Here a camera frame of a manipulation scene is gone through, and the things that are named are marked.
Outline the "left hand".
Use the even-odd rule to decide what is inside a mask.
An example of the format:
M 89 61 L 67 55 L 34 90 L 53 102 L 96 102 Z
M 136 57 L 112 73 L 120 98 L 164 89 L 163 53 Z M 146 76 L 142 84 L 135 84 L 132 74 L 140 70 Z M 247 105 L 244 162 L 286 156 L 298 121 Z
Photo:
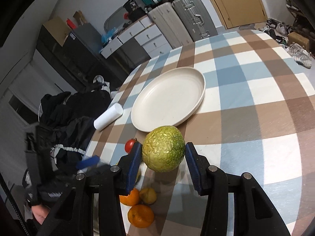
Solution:
M 43 224 L 44 220 L 48 216 L 50 209 L 44 205 L 35 205 L 31 207 L 32 214 L 34 215 L 35 219 L 40 223 Z

